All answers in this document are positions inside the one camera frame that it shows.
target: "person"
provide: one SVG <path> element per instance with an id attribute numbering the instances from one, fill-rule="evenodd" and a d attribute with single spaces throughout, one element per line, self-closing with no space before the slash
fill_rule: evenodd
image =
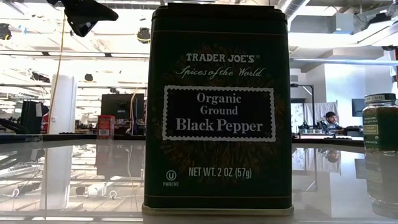
<path id="1" fill-rule="evenodd" d="M 325 118 L 326 120 L 322 122 L 322 125 L 325 125 L 327 127 L 327 130 L 334 133 L 343 132 L 344 128 L 338 124 L 335 112 L 332 111 L 327 112 Z"/>

